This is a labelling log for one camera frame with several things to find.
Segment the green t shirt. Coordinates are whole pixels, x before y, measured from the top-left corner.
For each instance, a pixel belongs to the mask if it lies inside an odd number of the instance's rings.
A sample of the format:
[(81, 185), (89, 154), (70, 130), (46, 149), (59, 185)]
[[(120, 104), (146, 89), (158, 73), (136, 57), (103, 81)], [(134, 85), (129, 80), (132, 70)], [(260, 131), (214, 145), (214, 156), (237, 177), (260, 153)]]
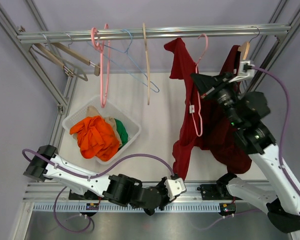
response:
[(127, 133), (127, 130), (123, 123), (119, 119), (114, 119), (116, 123), (116, 130), (119, 134), (120, 140), (122, 142), (122, 146), (119, 148), (121, 149), (123, 146), (125, 146), (128, 143), (129, 135)]

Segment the dark maroon t shirt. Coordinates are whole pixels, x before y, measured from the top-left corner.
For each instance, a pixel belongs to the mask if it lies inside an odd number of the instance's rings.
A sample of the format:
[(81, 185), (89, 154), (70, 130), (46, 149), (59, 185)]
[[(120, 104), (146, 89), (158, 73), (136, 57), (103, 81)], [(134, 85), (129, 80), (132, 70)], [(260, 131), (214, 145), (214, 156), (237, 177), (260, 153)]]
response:
[(213, 100), (201, 100), (203, 119), (202, 147), (210, 150), (214, 158), (226, 165), (233, 174), (246, 173), (252, 160), (236, 144), (233, 136), (235, 129), (223, 109)]

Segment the beige round hook hanger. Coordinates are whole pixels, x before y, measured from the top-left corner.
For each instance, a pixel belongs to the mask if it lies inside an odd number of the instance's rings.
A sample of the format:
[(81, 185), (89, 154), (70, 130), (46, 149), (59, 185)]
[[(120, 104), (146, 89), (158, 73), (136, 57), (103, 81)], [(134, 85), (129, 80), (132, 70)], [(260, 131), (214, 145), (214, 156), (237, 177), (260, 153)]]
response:
[(150, 99), (151, 99), (150, 61), (149, 61), (148, 42), (147, 42), (147, 35), (146, 35), (146, 24), (144, 22), (142, 23), (142, 33), (143, 33), (145, 61), (146, 61), (147, 105), (149, 106)]

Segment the pink plastic hanger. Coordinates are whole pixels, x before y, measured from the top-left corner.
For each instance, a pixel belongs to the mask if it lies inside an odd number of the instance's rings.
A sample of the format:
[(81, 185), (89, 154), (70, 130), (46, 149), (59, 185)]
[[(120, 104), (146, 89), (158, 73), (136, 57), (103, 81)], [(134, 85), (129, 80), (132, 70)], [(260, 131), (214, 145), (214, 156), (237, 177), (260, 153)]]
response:
[(99, 82), (100, 82), (100, 106), (104, 108), (107, 104), (109, 82), (110, 82), (110, 56), (111, 50), (108, 49), (107, 56), (105, 56), (106, 41), (101, 40), (98, 29), (92, 27), (90, 31), (90, 38), (92, 47), (100, 54), (99, 65)]

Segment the beige t shirt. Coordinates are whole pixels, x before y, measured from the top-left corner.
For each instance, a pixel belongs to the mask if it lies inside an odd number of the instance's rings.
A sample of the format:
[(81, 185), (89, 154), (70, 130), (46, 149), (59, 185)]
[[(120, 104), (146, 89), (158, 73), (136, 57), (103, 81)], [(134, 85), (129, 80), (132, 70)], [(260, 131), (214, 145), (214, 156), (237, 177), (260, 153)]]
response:
[[(102, 116), (100, 114), (100, 112), (97, 110), (97, 108), (95, 108), (94, 106), (92, 105), (89, 105), (87, 107), (87, 110), (86, 110), (86, 116), (87, 117), (95, 117), (95, 116)], [(112, 127), (112, 130), (116, 136), (116, 138), (118, 139), (119, 141), (119, 148), (123, 146), (123, 143), (122, 143), (122, 140), (121, 140), (121, 137), (117, 131), (117, 123), (116, 123), (116, 120), (115, 118), (111, 117), (111, 116), (107, 116), (107, 117), (104, 117), (103, 118), (105, 120), (105, 122), (107, 124), (109, 124), (111, 127)]]

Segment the thin pink wire hanger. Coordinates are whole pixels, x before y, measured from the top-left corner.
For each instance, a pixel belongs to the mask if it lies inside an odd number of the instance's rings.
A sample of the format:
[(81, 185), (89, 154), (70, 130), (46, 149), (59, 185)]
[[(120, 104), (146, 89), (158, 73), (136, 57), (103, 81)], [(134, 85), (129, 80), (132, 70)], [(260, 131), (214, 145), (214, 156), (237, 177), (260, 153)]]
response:
[[(201, 35), (199, 35), (198, 39), (200, 39), (200, 38), (205, 39), (205, 47), (204, 47), (203, 53), (200, 55), (198, 61), (195, 64), (195, 73), (196, 74), (199, 73), (200, 61), (203, 58), (203, 56), (205, 55), (205, 53), (206, 53), (206, 51), (209, 47), (209, 38), (208, 38), (208, 36), (205, 33), (202, 33)], [(192, 118), (192, 120), (193, 120), (193, 123), (194, 123), (194, 128), (195, 128), (196, 135), (198, 137), (201, 137), (202, 134), (203, 134), (203, 119), (202, 119), (202, 116), (201, 116), (201, 100), (200, 99), (201, 99), (201, 97), (199, 95), (199, 92), (197, 92), (197, 100), (198, 100), (197, 114), (198, 114), (198, 120), (199, 120), (198, 125), (195, 123), (194, 117)]]

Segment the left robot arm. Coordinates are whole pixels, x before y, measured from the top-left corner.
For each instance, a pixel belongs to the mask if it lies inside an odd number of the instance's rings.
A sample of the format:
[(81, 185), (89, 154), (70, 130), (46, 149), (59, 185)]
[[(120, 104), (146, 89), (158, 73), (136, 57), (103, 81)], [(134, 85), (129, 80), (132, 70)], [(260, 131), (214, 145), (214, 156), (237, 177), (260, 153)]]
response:
[(37, 151), (23, 149), (22, 155), (29, 162), (23, 173), (28, 178), (40, 182), (54, 180), (87, 200), (98, 196), (121, 207), (143, 209), (149, 216), (156, 209), (164, 210), (186, 190), (177, 174), (163, 177), (155, 186), (144, 187), (141, 180), (124, 174), (87, 170), (62, 158), (52, 145), (41, 146)]

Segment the wooden hanger with metal hook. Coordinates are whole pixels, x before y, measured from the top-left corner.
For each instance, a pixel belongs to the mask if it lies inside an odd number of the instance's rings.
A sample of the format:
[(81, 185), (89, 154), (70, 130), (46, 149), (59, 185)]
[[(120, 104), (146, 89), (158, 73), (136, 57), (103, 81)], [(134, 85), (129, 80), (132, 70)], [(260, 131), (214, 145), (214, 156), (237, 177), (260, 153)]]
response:
[(253, 36), (250, 40), (245, 41), (242, 45), (239, 46), (239, 48), (237, 49), (238, 52), (240, 52), (240, 57), (239, 59), (241, 61), (244, 61), (247, 59), (248, 54), (249, 54), (249, 50), (250, 50), (250, 46), (251, 46), (251, 41), (256, 39), (259, 35), (260, 35), (260, 28), (259, 27), (255, 27), (256, 28), (256, 35)]

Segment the orange t shirt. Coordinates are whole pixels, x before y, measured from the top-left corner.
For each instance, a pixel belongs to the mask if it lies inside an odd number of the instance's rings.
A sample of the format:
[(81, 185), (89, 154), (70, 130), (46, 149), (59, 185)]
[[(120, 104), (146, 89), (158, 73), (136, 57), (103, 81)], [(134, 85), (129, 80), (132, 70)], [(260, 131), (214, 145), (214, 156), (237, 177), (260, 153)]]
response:
[(79, 121), (70, 128), (69, 134), (76, 136), (80, 153), (85, 159), (97, 157), (107, 162), (120, 147), (113, 128), (99, 115)]

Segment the red t shirt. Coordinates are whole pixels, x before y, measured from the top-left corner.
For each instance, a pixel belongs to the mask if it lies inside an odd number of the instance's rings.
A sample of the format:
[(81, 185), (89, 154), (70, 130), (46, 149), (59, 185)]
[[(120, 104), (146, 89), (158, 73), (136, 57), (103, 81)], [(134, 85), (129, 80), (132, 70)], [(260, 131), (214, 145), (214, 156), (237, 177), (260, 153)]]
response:
[(186, 179), (189, 170), (191, 152), (194, 147), (203, 148), (202, 136), (196, 135), (195, 123), (199, 124), (197, 88), (191, 78), (196, 71), (196, 63), (190, 56), (186, 44), (178, 37), (164, 45), (166, 51), (173, 53), (173, 63), (170, 79), (183, 80), (185, 84), (185, 112), (183, 123), (179, 133), (179, 139), (174, 143), (172, 156), (174, 157), (173, 172), (183, 180)]

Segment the light blue wire hanger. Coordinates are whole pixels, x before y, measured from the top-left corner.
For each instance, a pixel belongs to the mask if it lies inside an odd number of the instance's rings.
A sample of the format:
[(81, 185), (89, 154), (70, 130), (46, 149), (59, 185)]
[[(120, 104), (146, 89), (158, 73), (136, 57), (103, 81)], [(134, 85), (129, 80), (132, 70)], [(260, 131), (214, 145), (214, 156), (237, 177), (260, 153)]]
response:
[[(121, 51), (117, 48), (114, 48), (111, 46), (111, 41), (109, 40), (108, 41), (108, 44), (106, 45), (107, 49), (105, 50), (105, 56), (108, 55), (108, 49), (110, 49), (110, 52), (111, 50), (114, 50), (114, 51), (117, 51), (121, 54), (125, 54), (129, 60), (133, 63), (133, 65), (139, 70), (139, 72), (144, 75), (146, 81), (147, 81), (147, 74), (140, 68), (140, 66), (133, 60), (133, 58), (129, 55), (129, 49), (133, 43), (133, 35), (131, 34), (130, 31), (128, 31), (127, 29), (122, 29), (121, 32), (123, 33), (127, 33), (129, 35), (129, 38), (130, 38), (130, 43), (129, 45), (127, 46), (127, 48), (125, 49), (125, 51)], [(123, 70), (124, 73), (126, 74), (129, 74), (133, 79), (137, 80), (138, 82), (142, 83), (144, 86), (147, 87), (147, 82), (143, 81), (142, 79), (136, 77), (135, 75), (133, 75), (131, 72), (129, 72), (126, 68), (124, 68), (122, 65), (118, 64), (117, 62), (115, 62), (114, 60), (111, 59), (111, 57), (109, 58), (110, 60), (110, 63), (113, 63), (115, 64), (117, 67), (121, 68), (121, 70)], [(150, 81), (150, 90), (155, 92), (155, 93), (159, 93), (160, 92), (160, 89), (152, 82)]]

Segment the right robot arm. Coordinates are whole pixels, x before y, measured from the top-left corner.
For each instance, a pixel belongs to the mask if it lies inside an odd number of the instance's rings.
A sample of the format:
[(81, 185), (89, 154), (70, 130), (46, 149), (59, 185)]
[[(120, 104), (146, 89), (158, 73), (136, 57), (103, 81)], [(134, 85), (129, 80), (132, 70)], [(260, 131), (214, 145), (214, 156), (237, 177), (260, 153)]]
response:
[(280, 147), (262, 118), (270, 113), (265, 95), (259, 91), (240, 97), (233, 89), (233, 75), (209, 76), (192, 73), (200, 95), (215, 100), (234, 127), (234, 142), (256, 163), (272, 186), (265, 191), (246, 183), (234, 173), (216, 182), (216, 193), (222, 199), (236, 197), (257, 207), (283, 233), (300, 230), (300, 183), (285, 164)]

